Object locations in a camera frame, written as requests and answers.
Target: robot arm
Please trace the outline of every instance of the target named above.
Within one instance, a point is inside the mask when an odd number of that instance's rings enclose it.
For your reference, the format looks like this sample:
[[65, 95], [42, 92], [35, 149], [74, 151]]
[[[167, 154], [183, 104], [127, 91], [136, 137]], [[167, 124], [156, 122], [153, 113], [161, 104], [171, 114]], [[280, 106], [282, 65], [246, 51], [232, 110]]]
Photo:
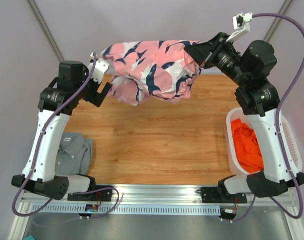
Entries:
[[[274, 49], [267, 42], [255, 40], [241, 56], [233, 47], [233, 40], [249, 31], [251, 16], [251, 13], [235, 16], [236, 31], [232, 35], [220, 32], [208, 42], [185, 47], [185, 51], [202, 68], [217, 67], [238, 85], [236, 100], [255, 131], [262, 153], [264, 170], [219, 181], [218, 192], [222, 198], [237, 193], [253, 193], [259, 198], [272, 197], [293, 187], [278, 134], [281, 134], [284, 143], [286, 138], [283, 129], [277, 132], [275, 126], [280, 100], [276, 88], [266, 78], [276, 64]], [[284, 147], [291, 171], [298, 183], [304, 184], [304, 173], [295, 166], [288, 145]]]
[[[88, 67], [78, 61], [61, 62], [59, 65], [59, 76], [40, 94], [38, 127], [31, 154], [22, 174], [13, 176], [12, 185], [21, 187], [23, 184], [26, 176], [31, 171], [32, 159], [44, 124], [54, 111], [78, 90], [93, 67], [93, 59], [94, 56], [92, 54], [91, 63]], [[55, 175], [56, 156], [66, 124], [79, 100], [84, 99], [97, 107], [104, 100], [111, 88], [111, 84], [107, 83], [101, 93], [98, 93], [97, 90], [108, 67], [109, 64], [106, 61], [98, 59], [92, 78], [86, 87], [51, 120], [38, 148], [39, 152], [33, 173], [24, 189], [56, 200], [60, 200], [65, 194], [89, 190], [89, 187], [93, 184], [93, 178], [91, 177], [85, 175]]]

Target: metal frame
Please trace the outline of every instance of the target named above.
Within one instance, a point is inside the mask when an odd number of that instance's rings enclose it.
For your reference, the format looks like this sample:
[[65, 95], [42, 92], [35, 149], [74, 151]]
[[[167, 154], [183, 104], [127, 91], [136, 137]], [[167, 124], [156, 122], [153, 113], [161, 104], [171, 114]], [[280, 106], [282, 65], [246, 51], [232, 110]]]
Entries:
[[[118, 207], [121, 208], [135, 208], [139, 206], [140, 208], [177, 208], [177, 209], [200, 209], [205, 207], [207, 209], [217, 209], [218, 207], [232, 207], [232, 203], [215, 204], [215, 203], [202, 203], [201, 195], [197, 193], [197, 190], [201, 187], [206, 187], [203, 185], [147, 185], [147, 184], [110, 184], [115, 187], [120, 193], [120, 202]], [[114, 205], [117, 194], [112, 193], [112, 201], [109, 203], [104, 203], [103, 207], [110, 208]], [[249, 206], [253, 199], [253, 195], [247, 194], [247, 203], [242, 204], [243, 206]], [[296, 213], [297, 209], [294, 202], [294, 196], [292, 191], [277, 196], [276, 199], [292, 213]], [[19, 207], [19, 212], [28, 213], [33, 209], [33, 205], [42, 205], [48, 198], [40, 196], [34, 193], [25, 192], [23, 194], [21, 204]], [[68, 212], [64, 206], [76, 206], [82, 209], [85, 204], [95, 204], [95, 201], [68, 201], [67, 195], [64, 196], [62, 200], [53, 200], [54, 206], [59, 206], [56, 209], [51, 209], [47, 212], [55, 213], [66, 213]], [[272, 207], [275, 203], [270, 198], [256, 198], [254, 207]], [[70, 212], [74, 213], [75, 208], [70, 208]], [[137, 210], [126, 210], [114, 212], [113, 214], [140, 214]], [[154, 215], [172, 215], [170, 212], [145, 212], [144, 214], [154, 214]], [[192, 212], [178, 212], [176, 215], [197, 215]], [[217, 212], [212, 212], [212, 214], [200, 214], [200, 215], [217, 215]], [[12, 226], [9, 240], [22, 239], [25, 228], [27, 226], [28, 217], [16, 217], [14, 224]], [[304, 240], [304, 229], [300, 220], [291, 219], [286, 216], [286, 223], [290, 229], [290, 233], [293, 239]]]
[[30, 10], [32, 11], [37, 23], [39, 24], [44, 36], [46, 37], [49, 45], [51, 46], [56, 58], [58, 59], [59, 62], [62, 62], [64, 60], [64, 57], [60, 51], [60, 49], [58, 48], [54, 37], [50, 31], [50, 29], [48, 28], [35, 0], [26, 0], [26, 3], [28, 4], [28, 6], [30, 7]]
[[[294, 0], [285, 0], [283, 2], [283, 5], [281, 6], [280, 10], [278, 11], [278, 13], [285, 15], [293, 2], [294, 2]], [[273, 23], [271, 24], [270, 28], [268, 29], [268, 31], [263, 39], [265, 42], [271, 41], [272, 37], [274, 36], [274, 34], [277, 31], [281, 22], [282, 22], [282, 19], [280, 19], [278, 17], [276, 17], [274, 19]]]

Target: shirt collar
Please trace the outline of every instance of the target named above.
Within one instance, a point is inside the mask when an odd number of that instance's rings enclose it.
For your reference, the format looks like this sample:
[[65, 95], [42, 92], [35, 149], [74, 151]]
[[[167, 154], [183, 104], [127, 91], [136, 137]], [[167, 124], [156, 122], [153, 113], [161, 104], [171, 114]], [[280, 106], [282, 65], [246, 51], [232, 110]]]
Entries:
[[79, 133], [64, 134], [60, 143], [60, 151], [66, 152], [70, 157], [75, 156], [82, 146], [85, 144], [84, 137]]

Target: white wall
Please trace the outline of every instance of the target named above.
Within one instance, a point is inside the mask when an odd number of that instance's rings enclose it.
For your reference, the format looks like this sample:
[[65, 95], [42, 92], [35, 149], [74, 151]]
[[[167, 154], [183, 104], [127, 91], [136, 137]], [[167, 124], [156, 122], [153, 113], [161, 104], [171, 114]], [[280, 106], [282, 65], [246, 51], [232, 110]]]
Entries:
[[[36, 0], [66, 59], [87, 62], [114, 43], [148, 40], [207, 41], [233, 32], [240, 12], [278, 12], [283, 0]], [[273, 19], [253, 22], [235, 43], [241, 52], [264, 38]]]
[[39, 94], [58, 61], [24, 0], [0, 0], [0, 240], [14, 219], [11, 205], [37, 125]]
[[[304, 0], [294, 1], [287, 13], [304, 27]], [[280, 28], [271, 40], [278, 63], [272, 70], [269, 80], [282, 96], [292, 81], [303, 58], [304, 42], [300, 32], [290, 23], [282, 21]], [[291, 123], [299, 150], [303, 158], [304, 172], [304, 70], [294, 89], [286, 99], [283, 114]], [[301, 187], [304, 197], [304, 185]]]

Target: bracket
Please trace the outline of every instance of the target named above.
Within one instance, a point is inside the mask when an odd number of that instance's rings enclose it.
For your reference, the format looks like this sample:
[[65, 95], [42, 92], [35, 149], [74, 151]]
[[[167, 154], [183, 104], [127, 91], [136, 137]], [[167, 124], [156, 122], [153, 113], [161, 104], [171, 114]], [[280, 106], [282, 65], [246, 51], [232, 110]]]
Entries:
[[237, 193], [228, 196], [223, 200], [215, 186], [204, 186], [197, 192], [201, 194], [202, 203], [204, 204], [234, 204], [235, 197], [239, 204], [247, 203], [246, 195], [244, 193]]

